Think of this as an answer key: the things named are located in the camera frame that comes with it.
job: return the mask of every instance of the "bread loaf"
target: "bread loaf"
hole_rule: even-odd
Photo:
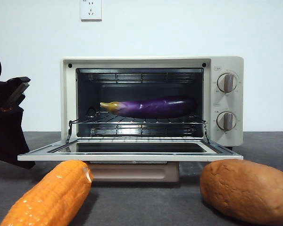
[[[203,169],[205,202],[225,215],[262,225],[283,224],[283,172],[246,160],[214,161]]]

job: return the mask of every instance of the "control knob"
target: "control knob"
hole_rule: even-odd
[[[231,112],[222,112],[217,117],[217,125],[220,129],[229,131],[236,125],[236,117]]]
[[[237,85],[237,79],[231,73],[221,75],[217,80],[218,88],[225,93],[232,92]]]

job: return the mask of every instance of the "eggplant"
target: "eggplant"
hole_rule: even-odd
[[[142,101],[100,103],[110,113],[138,119],[178,118],[191,114],[196,101],[186,96],[162,97]]]

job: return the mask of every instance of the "wall socket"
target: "wall socket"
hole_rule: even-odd
[[[102,0],[80,0],[82,21],[102,20]]]

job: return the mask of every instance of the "gray table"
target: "gray table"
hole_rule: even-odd
[[[57,132],[27,132],[30,149],[59,140]],[[234,149],[244,159],[283,171],[283,132],[246,132],[244,144]],[[58,162],[37,162],[31,170],[0,161],[0,221],[12,204],[38,183]],[[180,165],[178,184],[92,184],[71,226],[234,226],[250,224],[227,218],[206,206],[200,196],[203,163]]]

